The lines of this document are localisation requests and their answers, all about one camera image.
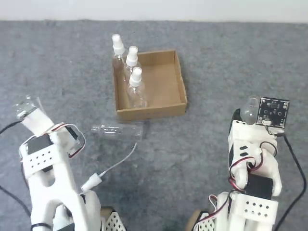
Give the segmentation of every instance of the open cardboard tray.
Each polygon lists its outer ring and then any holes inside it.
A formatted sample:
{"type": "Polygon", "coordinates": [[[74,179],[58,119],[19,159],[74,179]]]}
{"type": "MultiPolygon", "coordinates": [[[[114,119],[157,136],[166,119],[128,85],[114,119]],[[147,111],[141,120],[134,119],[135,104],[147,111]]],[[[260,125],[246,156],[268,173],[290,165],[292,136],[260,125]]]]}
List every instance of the open cardboard tray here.
{"type": "Polygon", "coordinates": [[[186,90],[176,51],[155,51],[138,54],[142,65],[148,107],[130,108],[127,84],[114,76],[115,107],[123,120],[142,120],[185,114],[186,90]]]}

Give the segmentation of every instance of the red wire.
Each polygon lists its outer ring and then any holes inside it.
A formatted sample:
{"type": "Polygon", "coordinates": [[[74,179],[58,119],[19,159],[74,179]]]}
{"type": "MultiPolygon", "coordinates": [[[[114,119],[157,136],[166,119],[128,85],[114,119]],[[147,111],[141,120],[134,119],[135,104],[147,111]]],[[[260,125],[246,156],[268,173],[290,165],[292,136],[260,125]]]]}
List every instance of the red wire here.
{"type": "Polygon", "coordinates": [[[230,166],[230,169],[229,169],[229,176],[232,178],[232,180],[235,180],[234,177],[233,177],[233,175],[232,175],[232,173],[231,173],[232,168],[233,168],[234,166],[236,166],[237,164],[239,164],[240,162],[242,162],[242,161],[244,161],[244,160],[248,160],[248,159],[254,159],[254,160],[255,160],[254,157],[252,157],[252,156],[247,156],[247,157],[244,157],[244,158],[242,158],[242,159],[239,159],[238,161],[236,161],[235,163],[233,163],[233,164],[230,166]]]}
{"type": "Polygon", "coordinates": [[[228,178],[229,183],[232,185],[232,187],[238,191],[244,192],[244,189],[239,188],[236,183],[233,181],[232,178],[228,178]]]}
{"type": "Polygon", "coordinates": [[[256,170],[258,170],[263,165],[263,153],[261,152],[260,155],[261,155],[261,162],[260,162],[260,164],[257,167],[253,167],[251,169],[251,171],[256,171],[256,170]]]}
{"type": "Polygon", "coordinates": [[[236,191],[236,190],[235,190],[235,189],[232,189],[232,190],[228,193],[228,196],[227,196],[226,201],[222,204],[222,206],[221,206],[219,209],[217,209],[215,212],[211,213],[210,215],[206,216],[205,218],[202,218],[202,219],[199,220],[197,223],[200,223],[200,222],[205,221],[205,220],[207,220],[207,219],[209,219],[209,218],[212,218],[212,217],[215,216],[217,213],[219,213],[219,212],[223,209],[223,207],[226,205],[226,203],[228,202],[229,197],[230,197],[230,194],[231,194],[233,191],[236,191]]]}

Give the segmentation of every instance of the white bottle cap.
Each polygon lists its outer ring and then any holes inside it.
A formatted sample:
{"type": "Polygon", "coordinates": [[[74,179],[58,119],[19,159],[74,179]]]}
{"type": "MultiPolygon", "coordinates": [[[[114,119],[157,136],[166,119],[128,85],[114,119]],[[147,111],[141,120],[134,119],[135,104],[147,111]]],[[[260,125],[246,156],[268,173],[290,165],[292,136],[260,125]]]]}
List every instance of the white bottle cap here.
{"type": "Polygon", "coordinates": [[[141,73],[142,69],[140,67],[135,67],[133,73],[130,75],[129,84],[133,87],[138,87],[141,83],[141,73]]]}
{"type": "Polygon", "coordinates": [[[128,55],[127,55],[127,58],[126,58],[126,64],[128,66],[137,65],[137,62],[138,62],[137,53],[138,53],[138,47],[136,47],[136,46],[130,46],[129,47],[128,55]]]}
{"type": "Polygon", "coordinates": [[[119,34],[112,35],[112,42],[114,44],[114,52],[115,54],[124,54],[125,48],[122,42],[121,36],[119,34]]]}

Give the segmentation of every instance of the black cable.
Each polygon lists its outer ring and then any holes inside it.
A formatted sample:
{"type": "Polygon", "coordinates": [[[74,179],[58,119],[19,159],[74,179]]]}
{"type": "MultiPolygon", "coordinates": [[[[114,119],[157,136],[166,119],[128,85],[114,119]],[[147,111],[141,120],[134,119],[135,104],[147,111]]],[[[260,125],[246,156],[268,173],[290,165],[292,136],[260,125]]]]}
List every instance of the black cable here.
{"type": "Polygon", "coordinates": [[[262,147],[262,144],[264,144],[264,143],[270,144],[270,145],[275,149],[275,152],[274,152],[273,156],[276,157],[276,156],[277,156],[277,153],[278,153],[278,150],[277,150],[276,146],[275,146],[274,144],[272,144],[271,142],[263,141],[263,142],[260,144],[260,148],[262,147]]]}
{"type": "MultiPolygon", "coordinates": [[[[4,127],[1,131],[0,131],[0,135],[5,132],[7,129],[15,126],[16,124],[20,123],[21,121],[16,121],[16,122],[13,122],[9,125],[7,125],[6,127],[4,127]]],[[[29,211],[29,209],[27,208],[27,206],[24,204],[24,202],[22,202],[22,200],[20,200],[17,196],[15,196],[13,193],[9,192],[8,190],[6,190],[5,188],[3,188],[1,185],[0,185],[0,190],[3,191],[5,194],[7,194],[8,196],[10,196],[11,198],[13,198],[18,204],[21,205],[21,207],[24,209],[25,213],[30,217],[31,216],[31,213],[29,211]]]]}
{"type": "Polygon", "coordinates": [[[5,128],[3,128],[3,129],[0,131],[0,135],[1,135],[3,132],[5,132],[7,129],[9,129],[9,128],[15,126],[16,124],[19,124],[20,122],[21,122],[21,121],[18,120],[18,121],[15,121],[15,122],[13,122],[13,123],[7,125],[5,128]]]}
{"type": "Polygon", "coordinates": [[[297,198],[295,198],[295,200],[290,204],[290,206],[287,208],[287,210],[285,211],[285,213],[283,214],[283,216],[281,217],[280,221],[277,223],[277,226],[275,228],[274,231],[278,231],[279,227],[282,225],[282,223],[284,222],[285,218],[287,217],[287,215],[289,214],[289,212],[291,211],[291,209],[293,208],[293,206],[300,200],[300,198],[305,194],[306,192],[306,189],[307,189],[307,180],[306,180],[306,177],[305,177],[305,174],[303,172],[303,169],[302,167],[300,166],[298,160],[297,160],[297,157],[295,156],[294,152],[293,152],[293,149],[292,149],[292,146],[290,145],[288,139],[287,139],[287,136],[286,134],[283,134],[282,135],[283,138],[284,138],[284,141],[285,143],[287,144],[289,150],[290,150],[290,153],[297,165],[297,168],[300,172],[300,175],[302,176],[302,179],[303,179],[303,182],[304,182],[304,187],[303,187],[303,190],[302,192],[297,196],[297,198]]]}

